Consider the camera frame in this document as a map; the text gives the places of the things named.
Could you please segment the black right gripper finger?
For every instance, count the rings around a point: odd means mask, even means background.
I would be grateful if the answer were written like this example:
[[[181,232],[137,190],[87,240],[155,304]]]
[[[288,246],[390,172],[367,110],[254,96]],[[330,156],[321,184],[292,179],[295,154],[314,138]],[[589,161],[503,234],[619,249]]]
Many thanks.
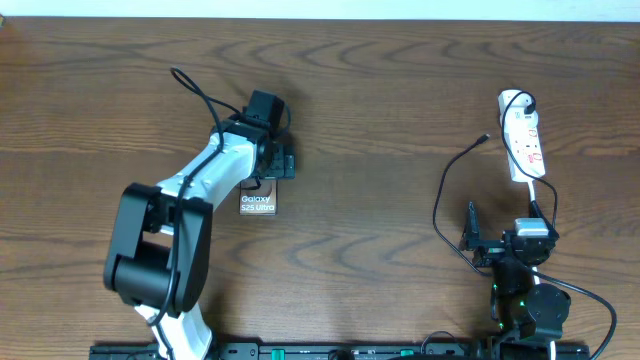
[[[474,250],[481,240],[480,226],[474,203],[468,204],[466,222],[461,236],[461,249]]]
[[[555,226],[547,219],[547,217],[543,214],[540,206],[538,205],[536,200],[532,200],[529,202],[529,217],[539,219],[542,221],[546,229],[548,230],[547,237],[558,239],[559,234],[555,229]]]

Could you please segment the Galaxy S25 Ultra smartphone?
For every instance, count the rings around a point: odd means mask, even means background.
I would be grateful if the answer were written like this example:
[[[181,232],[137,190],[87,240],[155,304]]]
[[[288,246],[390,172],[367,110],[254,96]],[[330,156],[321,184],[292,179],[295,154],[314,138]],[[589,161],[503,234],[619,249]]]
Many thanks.
[[[272,216],[278,210],[278,181],[246,179],[239,184],[239,213],[245,216]]]

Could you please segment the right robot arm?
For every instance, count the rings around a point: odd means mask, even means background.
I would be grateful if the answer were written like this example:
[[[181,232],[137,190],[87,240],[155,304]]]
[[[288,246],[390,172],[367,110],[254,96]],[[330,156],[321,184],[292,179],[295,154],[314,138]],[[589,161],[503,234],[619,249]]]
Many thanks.
[[[535,267],[555,248],[559,234],[541,214],[536,202],[529,216],[498,240],[481,236],[476,209],[470,204],[462,245],[473,253],[472,264],[492,270],[491,317],[500,332],[483,341],[478,353],[490,359],[550,359],[553,342],[563,335],[570,296],[558,287],[537,281]]]

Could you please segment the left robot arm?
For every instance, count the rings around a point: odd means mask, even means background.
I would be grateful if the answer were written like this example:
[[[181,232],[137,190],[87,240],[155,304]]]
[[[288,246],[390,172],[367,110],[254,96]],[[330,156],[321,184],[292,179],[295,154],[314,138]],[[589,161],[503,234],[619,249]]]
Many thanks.
[[[175,175],[132,183],[121,195],[103,282],[140,314],[162,359],[205,359],[214,332],[198,299],[209,266],[212,218],[231,190],[249,178],[292,173],[276,120],[231,117]]]

